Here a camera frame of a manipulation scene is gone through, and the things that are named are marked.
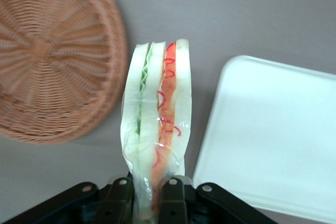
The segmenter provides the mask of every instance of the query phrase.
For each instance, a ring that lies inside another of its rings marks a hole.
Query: woven basket
[[[120,97],[127,44],[114,0],[0,0],[0,132],[55,144]]]

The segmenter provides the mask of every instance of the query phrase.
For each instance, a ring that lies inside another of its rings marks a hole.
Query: plastic wrap
[[[124,92],[123,156],[133,175],[133,223],[156,223],[160,191],[184,175],[191,124],[188,41],[137,45]]]

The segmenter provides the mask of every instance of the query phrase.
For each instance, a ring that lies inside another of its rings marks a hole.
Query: gray surface
[[[192,176],[223,64],[251,55],[336,73],[336,0],[117,0],[130,51],[150,41],[190,40]],[[104,186],[125,174],[120,105],[75,141],[38,146],[0,137],[0,222],[83,181]],[[267,212],[279,223],[316,223]]]

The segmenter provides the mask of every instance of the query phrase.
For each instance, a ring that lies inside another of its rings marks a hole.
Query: red pepper strip
[[[167,120],[166,118],[160,118],[160,121],[166,122],[166,123],[173,123],[172,121]]]
[[[161,108],[166,103],[166,96],[160,90],[157,91],[162,97],[162,103],[159,105],[158,109]]]
[[[175,59],[173,59],[173,58],[165,58],[164,62],[165,62],[166,65],[173,64],[173,63],[175,63]]]
[[[167,73],[167,72],[171,73],[171,75],[170,76],[165,76],[165,78],[170,78],[170,77],[175,76],[175,72],[173,72],[172,70],[167,69],[167,70],[164,71],[164,73]]]
[[[178,127],[176,127],[176,126],[174,126],[174,128],[177,129],[177,131],[178,131],[178,135],[177,136],[181,136],[181,130]]]

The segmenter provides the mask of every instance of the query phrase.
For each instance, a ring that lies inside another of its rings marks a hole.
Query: metal screw
[[[82,192],[85,193],[87,191],[90,191],[91,189],[92,189],[92,186],[88,185],[88,186],[83,187]]]
[[[172,185],[172,186],[175,186],[177,185],[177,180],[175,178],[172,178],[169,180],[169,184]]]
[[[126,185],[127,184],[127,180],[126,179],[122,179],[119,181],[119,185]]]
[[[212,187],[208,185],[202,186],[202,190],[206,191],[207,193],[210,193],[212,191]]]

